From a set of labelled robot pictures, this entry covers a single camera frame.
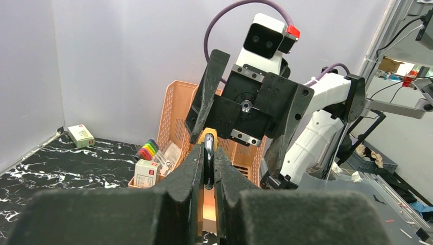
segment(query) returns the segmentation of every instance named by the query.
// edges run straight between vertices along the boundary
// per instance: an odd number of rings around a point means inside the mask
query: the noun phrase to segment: marble tabletop
[[[5,244],[13,223],[32,195],[49,188],[127,188],[134,175],[137,147],[96,139],[95,145],[76,149],[65,134],[0,176],[0,244]],[[203,232],[204,244],[216,237]]]

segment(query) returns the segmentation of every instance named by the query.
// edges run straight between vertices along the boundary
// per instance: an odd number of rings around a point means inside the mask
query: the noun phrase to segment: white wall
[[[96,137],[140,143],[155,137],[165,88],[173,80],[198,83],[205,68],[203,36],[233,0],[53,0],[62,97],[67,126],[85,124]],[[388,0],[276,1],[301,39],[287,56],[294,81],[343,62],[356,72]],[[224,16],[210,49],[234,63],[254,15],[279,17],[250,4]]]
[[[0,172],[63,126],[50,0],[0,1]]]
[[[368,97],[392,83],[375,77],[368,88]],[[398,88],[399,85],[395,85],[385,89],[373,99],[389,102]],[[393,100],[393,104],[412,107],[421,97],[423,96],[416,90],[402,88]],[[397,174],[432,202],[433,113],[426,113],[422,119],[385,114],[387,115],[385,120],[366,141],[397,163]],[[353,130],[353,134],[357,136],[365,132],[372,122],[371,119],[363,119]]]
[[[428,10],[431,9],[431,6],[425,7],[421,15],[426,14]],[[399,29],[402,28],[405,24],[407,24],[410,20],[413,20],[415,17],[408,16],[404,21],[401,22]],[[420,20],[409,25],[399,36],[398,39],[406,35],[413,28],[419,26],[422,22]],[[390,49],[385,56],[389,56],[390,58],[394,58],[397,60],[410,62],[414,64],[421,64],[429,67],[433,67],[433,51],[427,49],[419,42],[415,41],[415,38],[418,34],[418,30],[412,32],[409,36],[404,38],[400,43],[395,45],[392,49]]]

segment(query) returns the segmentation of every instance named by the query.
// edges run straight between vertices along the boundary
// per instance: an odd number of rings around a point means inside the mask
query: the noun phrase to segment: black cloth
[[[409,192],[409,186],[400,183],[392,173],[383,168],[378,168],[374,174],[379,175],[385,180],[407,203],[414,203],[417,199]]]

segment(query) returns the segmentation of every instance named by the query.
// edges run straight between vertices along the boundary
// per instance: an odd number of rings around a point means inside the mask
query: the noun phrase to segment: purple cable
[[[215,26],[216,22],[221,17],[223,17],[224,14],[226,14],[230,10],[232,10],[232,9],[234,9],[236,7],[239,7],[241,5],[251,4],[251,3],[266,4],[266,5],[271,6],[276,11],[278,11],[278,13],[281,14],[281,16],[284,18],[284,21],[286,22],[287,25],[293,25],[293,21],[290,18],[290,16],[287,14],[287,12],[281,6],[279,6],[278,4],[274,3],[273,1],[270,1],[270,0],[241,0],[241,1],[236,2],[234,4],[230,4],[229,6],[227,6],[223,10],[221,10],[221,12],[219,12],[213,18],[213,20],[210,22],[209,26],[207,27],[206,33],[204,35],[204,41],[203,41],[204,56],[206,58],[206,62],[209,62],[209,51],[208,51],[209,35],[210,35],[210,31],[212,30],[213,26]],[[221,79],[221,82],[223,82],[224,84],[226,83],[226,81],[224,79]]]
[[[337,66],[341,66],[341,67],[346,71],[347,74],[350,73],[349,68],[347,68],[347,66],[346,66],[345,64],[342,64],[342,63],[335,63],[335,64],[333,64],[333,65],[330,65],[330,66],[329,66],[328,68],[326,68],[322,73],[320,73],[320,75],[318,75],[318,76],[316,77],[316,80],[315,80],[315,81],[310,81],[310,82],[306,83],[305,86],[307,86],[307,87],[311,87],[312,85],[316,84],[318,80],[320,80],[320,79],[321,79],[325,74],[327,74],[330,70],[334,69],[334,68],[337,67]]]

